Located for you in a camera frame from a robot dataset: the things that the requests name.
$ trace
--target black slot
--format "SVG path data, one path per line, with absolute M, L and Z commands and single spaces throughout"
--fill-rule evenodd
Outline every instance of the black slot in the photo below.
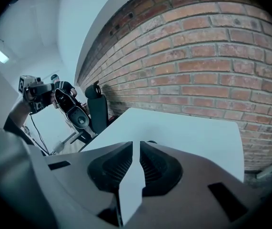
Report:
M 247 213 L 247 208 L 221 182 L 208 185 L 231 222 Z
M 70 165 L 70 163 L 68 161 L 60 161 L 58 163 L 50 164 L 48 166 L 49 166 L 50 170 L 56 170 L 56 169 L 66 167 L 69 165 Z

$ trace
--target white ceiling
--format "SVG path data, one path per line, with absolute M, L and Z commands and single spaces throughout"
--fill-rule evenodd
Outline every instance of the white ceiling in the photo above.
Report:
M 13 65 L 56 43 L 60 0 L 18 0 L 0 17 L 0 50 Z

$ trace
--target camera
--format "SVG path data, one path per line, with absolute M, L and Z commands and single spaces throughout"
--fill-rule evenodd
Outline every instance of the camera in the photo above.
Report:
M 33 115 L 50 105 L 50 93 L 54 91 L 54 84 L 44 84 L 40 77 L 22 75 L 20 76 L 18 91 L 29 102 L 31 107 L 30 115 Z M 27 99 L 28 91 L 34 97 L 33 101 Z
M 50 105 L 50 94 L 54 92 L 54 98 L 58 107 L 76 128 L 84 129 L 89 125 L 88 116 L 76 105 L 77 100 L 69 93 L 61 89 L 55 89 L 53 83 L 44 84 L 40 77 L 22 75 L 20 76 L 18 91 L 29 103 L 31 107 L 30 115 L 36 114 Z M 33 101 L 29 101 L 27 98 L 28 91 L 34 97 Z

